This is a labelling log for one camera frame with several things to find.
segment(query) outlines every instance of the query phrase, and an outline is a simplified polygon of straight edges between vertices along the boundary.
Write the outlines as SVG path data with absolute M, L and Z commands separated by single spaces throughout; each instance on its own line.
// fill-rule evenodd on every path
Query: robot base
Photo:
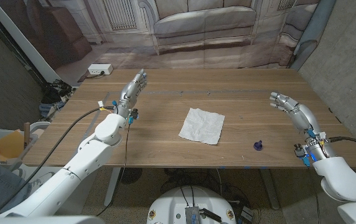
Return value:
M 190 207 L 196 206 L 199 209 L 206 208 L 214 214 L 221 217 L 222 223 L 235 224 L 236 219 L 228 214 L 233 214 L 233 209 L 230 204 L 219 194 L 204 187 L 192 186 L 194 198 L 192 197 L 192 189 L 190 186 L 183 186 L 182 191 L 180 187 L 174 188 L 156 199 L 151 205 L 148 213 L 147 224 L 155 223 L 182 223 L 186 224 L 185 208 L 187 208 L 186 201 Z M 216 221 L 209 217 L 202 216 L 200 218 L 201 224 L 214 224 Z

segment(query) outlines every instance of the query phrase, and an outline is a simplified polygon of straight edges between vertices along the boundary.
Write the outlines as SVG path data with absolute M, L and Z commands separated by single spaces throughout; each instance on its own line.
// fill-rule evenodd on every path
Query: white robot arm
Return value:
M 306 145 L 295 145 L 295 153 L 305 165 L 310 166 L 308 157 L 314 163 L 316 172 L 323 176 L 321 186 L 331 198 L 350 202 L 338 207 L 346 223 L 356 223 L 356 173 L 348 166 L 343 157 L 338 157 L 326 139 L 310 109 L 296 100 L 279 94 L 271 94 L 271 106 L 284 111 L 292 120 L 300 134 L 304 135 Z
M 131 112 L 131 109 L 146 82 L 146 73 L 142 69 L 124 87 L 114 113 L 109 114 L 95 128 L 95 133 L 80 144 L 77 154 L 29 198 L 0 217 L 53 215 L 86 176 L 109 161 L 113 148 L 121 142 L 119 131 L 124 130 L 132 116 L 136 119 L 136 111 Z

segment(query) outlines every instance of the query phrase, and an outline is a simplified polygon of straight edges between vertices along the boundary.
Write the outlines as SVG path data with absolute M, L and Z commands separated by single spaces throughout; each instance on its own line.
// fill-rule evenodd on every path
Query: white power strip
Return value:
M 113 71 L 113 67 L 111 64 L 92 64 L 88 68 L 88 71 L 91 75 L 99 75 L 101 72 L 104 72 L 105 75 L 110 75 L 111 71 Z

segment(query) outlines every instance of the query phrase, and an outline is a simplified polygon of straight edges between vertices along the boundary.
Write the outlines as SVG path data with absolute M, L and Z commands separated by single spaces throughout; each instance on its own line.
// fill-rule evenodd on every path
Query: wooden table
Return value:
M 24 163 L 38 165 L 63 132 L 79 116 L 118 101 L 122 88 L 138 70 L 114 70 L 111 75 L 85 80 L 52 124 L 25 156 Z M 291 120 L 269 105 L 269 94 L 278 91 L 307 105 L 328 137 L 351 136 L 313 92 L 298 72 L 286 69 L 173 69 L 146 70 L 148 85 L 135 108 L 139 119 L 130 128 L 127 167 L 292 168 L 305 167 L 294 154 L 294 144 L 304 144 Z M 193 142 L 178 136 L 189 108 L 225 115 L 217 145 Z M 108 114 L 99 112 L 91 134 Z M 51 155 L 47 164 L 64 166 L 73 156 L 96 113 L 82 119 Z M 107 166 L 122 167 L 123 142 L 114 149 Z M 253 149 L 263 141 L 263 150 Z M 332 143 L 337 155 L 356 168 L 356 143 Z

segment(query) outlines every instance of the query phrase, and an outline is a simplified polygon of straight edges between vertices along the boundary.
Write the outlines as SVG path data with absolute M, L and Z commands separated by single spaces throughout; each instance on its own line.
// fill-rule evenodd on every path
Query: small purple object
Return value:
M 260 140 L 259 142 L 254 143 L 254 149 L 260 151 L 263 149 L 263 142 Z

